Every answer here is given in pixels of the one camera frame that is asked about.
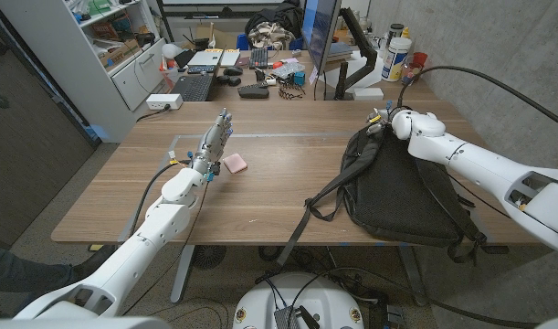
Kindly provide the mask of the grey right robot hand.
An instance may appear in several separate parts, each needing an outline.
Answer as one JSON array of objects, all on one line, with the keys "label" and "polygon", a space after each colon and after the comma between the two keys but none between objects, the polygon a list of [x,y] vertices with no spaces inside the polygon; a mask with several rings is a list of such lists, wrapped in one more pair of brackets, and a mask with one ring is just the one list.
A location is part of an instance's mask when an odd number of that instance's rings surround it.
[{"label": "grey right robot hand", "polygon": [[366,130],[368,135],[379,133],[384,128],[392,126],[392,112],[374,108],[374,111],[367,116],[366,122],[368,123]]}]

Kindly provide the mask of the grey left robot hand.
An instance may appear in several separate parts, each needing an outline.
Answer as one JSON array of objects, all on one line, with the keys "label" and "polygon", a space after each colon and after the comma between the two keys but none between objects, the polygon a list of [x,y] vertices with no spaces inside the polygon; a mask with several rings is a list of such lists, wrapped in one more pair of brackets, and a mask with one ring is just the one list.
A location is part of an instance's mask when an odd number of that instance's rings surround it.
[{"label": "grey left robot hand", "polygon": [[222,156],[229,136],[233,132],[232,114],[223,108],[212,126],[200,139],[196,153],[191,161],[191,168],[200,174],[206,174]]}]

